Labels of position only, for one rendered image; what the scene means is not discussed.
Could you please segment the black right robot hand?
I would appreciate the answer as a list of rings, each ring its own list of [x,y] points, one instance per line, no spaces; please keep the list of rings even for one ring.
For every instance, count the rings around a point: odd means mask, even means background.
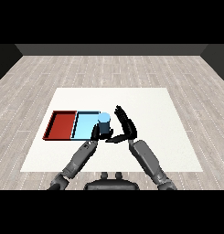
[[[134,140],[137,137],[137,130],[133,121],[128,118],[126,112],[119,105],[116,106],[114,114],[117,116],[123,128],[123,134],[119,134],[117,136],[114,136],[106,140],[106,143],[117,144],[126,140],[129,140],[129,141]]]

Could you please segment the small blue can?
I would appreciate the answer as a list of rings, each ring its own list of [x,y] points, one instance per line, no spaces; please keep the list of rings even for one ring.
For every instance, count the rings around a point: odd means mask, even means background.
[[[106,134],[110,132],[110,120],[111,120],[111,116],[107,112],[101,112],[98,115],[98,123],[99,123],[101,134]]]

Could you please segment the red shallow open box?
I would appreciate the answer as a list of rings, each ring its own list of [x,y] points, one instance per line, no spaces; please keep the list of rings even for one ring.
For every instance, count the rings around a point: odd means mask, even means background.
[[[45,141],[69,141],[76,111],[53,111],[43,135]]]

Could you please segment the light blue shallow open box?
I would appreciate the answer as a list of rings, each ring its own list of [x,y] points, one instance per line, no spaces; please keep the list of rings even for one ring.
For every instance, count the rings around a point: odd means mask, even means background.
[[[72,141],[87,141],[91,138],[91,132],[98,123],[99,111],[78,111],[71,130]]]

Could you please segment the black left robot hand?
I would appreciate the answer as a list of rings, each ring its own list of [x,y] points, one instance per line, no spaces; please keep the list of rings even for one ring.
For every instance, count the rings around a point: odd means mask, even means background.
[[[95,124],[91,132],[91,140],[92,141],[108,140],[112,138],[112,134],[113,134],[113,129],[111,129],[108,133],[100,133],[99,124]]]

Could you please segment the dark grey robot body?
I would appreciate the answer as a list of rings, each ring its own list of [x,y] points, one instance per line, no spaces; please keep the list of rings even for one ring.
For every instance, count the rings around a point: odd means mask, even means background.
[[[139,186],[124,180],[121,172],[116,172],[114,179],[109,179],[108,173],[102,172],[101,178],[87,183],[84,190],[139,190]]]

